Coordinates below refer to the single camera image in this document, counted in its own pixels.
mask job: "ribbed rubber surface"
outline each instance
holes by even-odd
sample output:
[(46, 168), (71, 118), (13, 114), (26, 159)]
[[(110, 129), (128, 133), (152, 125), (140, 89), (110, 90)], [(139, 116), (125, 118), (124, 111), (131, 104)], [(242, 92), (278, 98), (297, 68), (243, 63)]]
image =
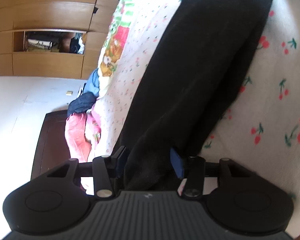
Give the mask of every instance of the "ribbed rubber surface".
[(121, 192), (111, 201), (96, 203), (79, 225), (51, 236), (12, 232), (5, 240), (291, 240), (286, 233), (241, 236), (217, 225), (198, 202), (181, 199), (176, 192)]

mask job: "wooden bed frame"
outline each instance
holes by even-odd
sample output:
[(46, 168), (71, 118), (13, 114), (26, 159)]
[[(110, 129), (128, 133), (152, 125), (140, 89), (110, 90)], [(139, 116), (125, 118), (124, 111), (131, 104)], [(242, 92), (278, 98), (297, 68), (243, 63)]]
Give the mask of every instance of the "wooden bed frame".
[(70, 158), (65, 139), (67, 110), (46, 114), (34, 154), (31, 179)]

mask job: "blue clothing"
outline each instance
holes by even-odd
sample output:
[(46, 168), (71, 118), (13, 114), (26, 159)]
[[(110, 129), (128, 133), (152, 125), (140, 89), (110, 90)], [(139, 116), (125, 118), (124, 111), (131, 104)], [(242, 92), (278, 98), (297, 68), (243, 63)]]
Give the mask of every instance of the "blue clothing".
[(91, 92), (97, 98), (99, 96), (99, 91), (98, 69), (95, 69), (88, 78), (88, 81), (83, 89), (83, 93)]

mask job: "black pants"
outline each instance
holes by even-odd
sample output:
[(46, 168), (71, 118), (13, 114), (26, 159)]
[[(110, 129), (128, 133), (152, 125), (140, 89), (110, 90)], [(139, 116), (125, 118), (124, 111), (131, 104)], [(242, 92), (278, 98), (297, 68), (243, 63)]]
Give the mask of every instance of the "black pants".
[(235, 100), (272, 0), (182, 0), (114, 147), (129, 148), (123, 188), (176, 189), (170, 148), (197, 155)]

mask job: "wooden cabinet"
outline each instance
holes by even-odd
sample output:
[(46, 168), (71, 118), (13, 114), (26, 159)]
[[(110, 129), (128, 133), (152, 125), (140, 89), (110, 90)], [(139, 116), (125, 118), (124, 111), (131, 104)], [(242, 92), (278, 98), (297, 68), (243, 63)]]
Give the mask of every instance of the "wooden cabinet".
[[(0, 75), (86, 79), (97, 67), (117, 0), (0, 0)], [(87, 33), (84, 55), (24, 52), (20, 31)]]
[(0, 76), (13, 76), (12, 54), (0, 55)]
[(12, 33), (0, 32), (0, 54), (12, 53)]
[(106, 37), (106, 33), (88, 33), (83, 58), (82, 79), (88, 79), (91, 72), (97, 68), (100, 51)]
[(68, 29), (87, 31), (94, 4), (50, 2), (16, 6), (13, 29)]
[(81, 77), (83, 55), (72, 53), (14, 52), (14, 76)]

